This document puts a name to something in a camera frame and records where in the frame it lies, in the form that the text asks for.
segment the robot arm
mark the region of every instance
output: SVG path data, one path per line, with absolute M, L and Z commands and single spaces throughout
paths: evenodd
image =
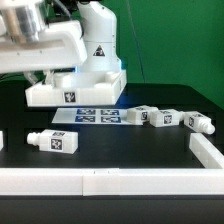
M 81 65 L 87 58 L 79 21 L 47 25 L 44 0 L 1 0 L 0 73 Z
M 83 36 L 77 20 L 47 25 L 44 7 L 44 0 L 1 0 L 0 73 L 24 73 L 33 84 L 28 106 L 115 104 L 127 81 L 116 55 L 114 13 L 96 1 L 79 3 Z M 76 71 L 51 72 L 63 68 Z M 35 84 L 34 71 L 47 74 L 45 83 Z

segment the green wall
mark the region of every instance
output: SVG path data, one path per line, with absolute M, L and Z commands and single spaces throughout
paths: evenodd
M 189 85 L 224 108 L 224 1 L 129 1 L 146 82 Z M 118 17 L 128 82 L 142 83 L 126 0 L 102 4 Z

